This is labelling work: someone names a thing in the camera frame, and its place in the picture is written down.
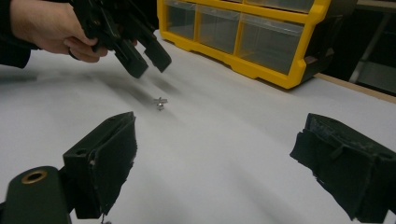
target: plastic drawer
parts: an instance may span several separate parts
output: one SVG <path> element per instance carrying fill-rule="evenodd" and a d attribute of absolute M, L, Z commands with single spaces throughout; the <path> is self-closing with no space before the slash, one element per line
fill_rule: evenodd
<path fill-rule="evenodd" d="M 221 1 L 242 3 L 242 0 L 221 0 Z"/>
<path fill-rule="evenodd" d="M 314 0 L 246 0 L 248 4 L 262 7 L 274 7 L 290 11 L 309 12 Z"/>
<path fill-rule="evenodd" d="M 242 14 L 237 56 L 287 75 L 304 29 L 302 25 Z"/>
<path fill-rule="evenodd" d="M 168 8 L 167 30 L 189 39 L 194 38 L 195 4 L 165 0 Z"/>
<path fill-rule="evenodd" d="M 201 13 L 198 41 L 232 54 L 240 13 L 200 5 L 197 6 L 197 10 Z"/>

